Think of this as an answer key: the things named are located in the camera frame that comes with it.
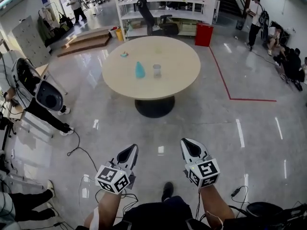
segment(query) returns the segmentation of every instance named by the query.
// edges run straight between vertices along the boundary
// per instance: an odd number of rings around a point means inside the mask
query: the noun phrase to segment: red trash can
[[[196,24],[195,45],[209,47],[213,26],[205,23]]]

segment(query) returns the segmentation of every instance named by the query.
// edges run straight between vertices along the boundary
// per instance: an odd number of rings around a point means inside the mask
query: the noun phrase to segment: black table base
[[[145,117],[163,117],[172,111],[175,105],[175,97],[167,97],[160,100],[141,101],[135,100],[135,107]]]

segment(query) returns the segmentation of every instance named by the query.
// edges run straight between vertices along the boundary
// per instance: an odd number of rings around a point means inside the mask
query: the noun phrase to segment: white robot
[[[50,83],[40,77],[34,66],[18,51],[10,50],[2,55],[0,68],[16,94],[23,95],[28,100],[33,97],[38,104],[51,111],[60,111],[63,108],[62,94]]]

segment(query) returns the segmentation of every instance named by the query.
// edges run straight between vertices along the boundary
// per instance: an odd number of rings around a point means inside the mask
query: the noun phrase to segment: shelving unit
[[[145,36],[147,35],[146,25],[141,28],[135,28],[131,31],[126,30],[127,20],[142,18],[140,12],[137,9],[134,11],[128,10],[127,5],[135,4],[138,0],[115,0],[118,17],[120,22],[120,27],[122,30],[122,34],[124,35],[124,41],[126,41],[129,37],[133,36]],[[213,22],[213,14],[215,9],[215,0],[147,0],[147,2],[184,2],[192,4],[192,9],[188,10],[186,7],[185,10],[150,10],[151,14],[155,18],[159,18],[161,15],[171,14],[172,18],[180,18],[180,19],[188,19],[188,20],[196,20],[207,24],[212,24]],[[195,4],[201,5],[201,10],[195,11]],[[189,31],[180,31],[179,35],[188,35],[195,36],[195,32]]]

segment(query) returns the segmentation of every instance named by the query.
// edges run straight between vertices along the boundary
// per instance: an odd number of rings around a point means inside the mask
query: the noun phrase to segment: office chair
[[[162,24],[159,24],[161,29],[157,31],[153,31],[154,26],[154,17],[150,13],[147,7],[147,0],[138,0],[137,6],[139,8],[139,12],[144,18],[147,24],[147,35],[148,36],[169,36],[169,35],[178,35],[179,29],[177,24],[175,23],[166,23],[167,17],[172,17],[171,14],[161,15],[160,19],[162,20]]]

